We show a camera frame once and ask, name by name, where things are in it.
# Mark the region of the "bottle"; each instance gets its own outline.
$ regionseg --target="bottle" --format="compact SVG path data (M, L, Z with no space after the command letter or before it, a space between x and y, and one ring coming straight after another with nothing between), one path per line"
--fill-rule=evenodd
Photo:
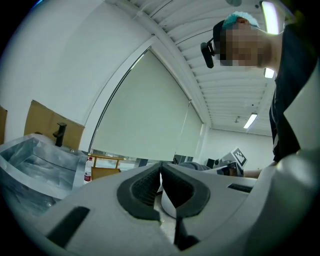
M92 156L86 159L85 169L84 169L84 184L91 181L91 167L93 166Z

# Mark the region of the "sink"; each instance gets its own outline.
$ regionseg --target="sink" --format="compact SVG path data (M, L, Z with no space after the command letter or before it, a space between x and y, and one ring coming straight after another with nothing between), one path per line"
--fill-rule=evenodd
M0 145L1 190L15 215L34 222L84 185L87 155L40 134Z

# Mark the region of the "teal hair net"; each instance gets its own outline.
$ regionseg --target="teal hair net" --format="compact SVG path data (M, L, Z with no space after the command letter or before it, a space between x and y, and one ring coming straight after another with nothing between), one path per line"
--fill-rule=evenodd
M257 20L254 17L252 17L249 13L243 11L235 11L234 13L226 17L226 19L223 22L222 29L225 29L229 25L236 23L238 17L242 17L248 20L251 26L260 28Z

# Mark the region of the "black faucet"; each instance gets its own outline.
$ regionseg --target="black faucet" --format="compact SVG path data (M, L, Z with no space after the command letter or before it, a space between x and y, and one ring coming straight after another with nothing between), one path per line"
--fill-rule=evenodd
M58 122L57 125L60 126L59 130L54 132L52 135L54 137L56 137L55 145L58 146L58 147L61 147L62 146L62 140L64 139L64 135L65 135L67 124L64 123L64 122Z

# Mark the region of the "white corrugated ceiling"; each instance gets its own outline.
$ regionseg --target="white corrugated ceiling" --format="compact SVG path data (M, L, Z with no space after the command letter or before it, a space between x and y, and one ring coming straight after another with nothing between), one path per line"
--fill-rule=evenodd
M189 64L203 94L211 127L236 132L271 135L269 109L275 82L263 69L220 66L207 68L200 44L212 38L213 26L235 11L250 13L265 29L258 0L242 0L239 7L225 0L130 0L151 17L172 39ZM258 118L243 127L251 113Z

